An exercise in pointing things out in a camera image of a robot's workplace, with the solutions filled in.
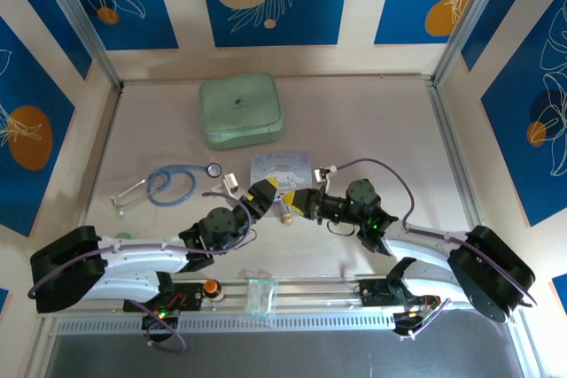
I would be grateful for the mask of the clear plastic bag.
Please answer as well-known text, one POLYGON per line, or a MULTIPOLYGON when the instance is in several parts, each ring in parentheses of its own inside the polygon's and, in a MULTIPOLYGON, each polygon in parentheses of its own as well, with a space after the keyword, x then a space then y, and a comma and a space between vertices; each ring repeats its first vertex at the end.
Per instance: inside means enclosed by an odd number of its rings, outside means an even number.
POLYGON ((255 154, 250 168, 250 184, 273 178, 278 181, 276 201, 299 189, 313 186, 312 159, 305 152, 271 152, 255 154))
POLYGON ((267 318, 276 304, 277 281, 271 273, 264 270, 248 271, 245 278, 247 287, 244 314, 255 318, 267 318))

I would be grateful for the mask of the orange capped small bottle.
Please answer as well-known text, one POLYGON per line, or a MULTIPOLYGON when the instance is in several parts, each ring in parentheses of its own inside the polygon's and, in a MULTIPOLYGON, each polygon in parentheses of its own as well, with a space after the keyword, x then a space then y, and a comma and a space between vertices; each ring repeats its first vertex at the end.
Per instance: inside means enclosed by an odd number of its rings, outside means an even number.
POLYGON ((221 302, 226 297, 224 288, 216 280, 205 281, 203 291, 204 295, 214 303, 221 302))

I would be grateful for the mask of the blue stethoscope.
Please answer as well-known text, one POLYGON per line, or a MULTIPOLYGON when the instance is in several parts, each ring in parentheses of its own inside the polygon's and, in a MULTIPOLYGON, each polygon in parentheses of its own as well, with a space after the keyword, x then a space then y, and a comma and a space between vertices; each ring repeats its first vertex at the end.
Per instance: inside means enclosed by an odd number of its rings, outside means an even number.
POLYGON ((211 179, 216 179, 221 176, 221 172, 221 165, 215 162, 207 165, 172 164, 161 166, 139 182, 117 195, 111 196, 110 199, 120 216, 143 201, 148 201, 158 207, 172 207, 192 197, 197 187, 195 173, 203 173, 211 179), (164 198, 162 194, 174 187, 175 180, 188 183, 188 189, 177 198, 164 198))

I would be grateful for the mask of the mint green square case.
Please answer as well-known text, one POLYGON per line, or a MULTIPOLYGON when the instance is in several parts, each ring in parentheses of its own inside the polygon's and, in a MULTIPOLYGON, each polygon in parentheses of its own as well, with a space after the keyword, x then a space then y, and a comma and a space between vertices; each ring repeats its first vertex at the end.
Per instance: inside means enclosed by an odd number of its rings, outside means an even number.
POLYGON ((203 82, 201 119, 213 150, 232 150, 283 138, 284 109, 275 79, 249 73, 203 82))

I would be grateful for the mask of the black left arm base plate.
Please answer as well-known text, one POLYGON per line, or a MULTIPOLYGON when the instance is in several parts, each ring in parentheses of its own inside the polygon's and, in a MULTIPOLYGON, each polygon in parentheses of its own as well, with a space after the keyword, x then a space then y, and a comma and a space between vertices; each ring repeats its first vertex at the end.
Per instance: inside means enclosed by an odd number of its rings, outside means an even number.
POLYGON ((159 287, 154 298, 143 303, 143 306, 154 313, 170 315, 178 312, 196 312, 203 301, 202 283, 167 283, 159 287))

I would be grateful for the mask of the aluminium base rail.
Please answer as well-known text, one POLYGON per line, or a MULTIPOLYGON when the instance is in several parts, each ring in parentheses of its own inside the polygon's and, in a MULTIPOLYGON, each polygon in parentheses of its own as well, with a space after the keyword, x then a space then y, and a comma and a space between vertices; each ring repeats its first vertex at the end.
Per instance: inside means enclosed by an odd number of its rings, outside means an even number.
MULTIPOLYGON (((365 307, 355 294, 358 280, 353 278, 282 278, 276 279, 276 304, 269 316, 284 313, 327 313, 361 311, 365 307)), ((204 279, 175 279, 174 283, 205 283, 204 279)), ((212 302, 205 295, 202 313, 244 315, 246 278, 221 280, 226 297, 212 302)))

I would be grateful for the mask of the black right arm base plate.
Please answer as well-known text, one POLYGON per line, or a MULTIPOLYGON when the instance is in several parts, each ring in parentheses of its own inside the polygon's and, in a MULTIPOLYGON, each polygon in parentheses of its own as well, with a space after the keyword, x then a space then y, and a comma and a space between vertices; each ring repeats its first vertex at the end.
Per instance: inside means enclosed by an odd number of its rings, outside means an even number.
POLYGON ((362 279, 355 294, 364 307, 437 306, 440 298, 433 295, 417 296, 401 280, 362 279))

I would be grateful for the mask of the aluminium table side rail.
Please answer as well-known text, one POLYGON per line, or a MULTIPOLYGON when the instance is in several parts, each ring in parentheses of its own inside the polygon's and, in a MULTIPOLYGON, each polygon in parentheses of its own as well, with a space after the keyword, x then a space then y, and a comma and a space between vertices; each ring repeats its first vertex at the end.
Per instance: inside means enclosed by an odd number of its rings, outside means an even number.
POLYGON ((460 150, 457 134, 451 122, 441 90, 433 81, 427 81, 431 107, 438 123, 448 162, 457 187, 467 223, 471 228, 482 223, 482 214, 478 208, 473 188, 460 150))

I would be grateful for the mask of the aluminium frame post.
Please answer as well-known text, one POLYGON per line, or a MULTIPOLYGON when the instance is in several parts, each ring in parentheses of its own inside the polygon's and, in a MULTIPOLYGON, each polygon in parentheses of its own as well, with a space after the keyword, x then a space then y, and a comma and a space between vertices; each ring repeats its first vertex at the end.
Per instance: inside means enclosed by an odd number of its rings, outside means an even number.
POLYGON ((121 90, 122 81, 108 58, 105 46, 90 21, 88 14, 82 7, 80 0, 56 0, 56 2, 74 32, 77 34, 85 50, 97 64, 101 74, 107 79, 113 89, 121 90))
POLYGON ((467 42, 470 33, 478 23, 489 0, 469 0, 466 3, 462 16, 455 25, 442 55, 431 73, 431 85, 437 88, 451 65, 460 56, 462 46, 467 42))

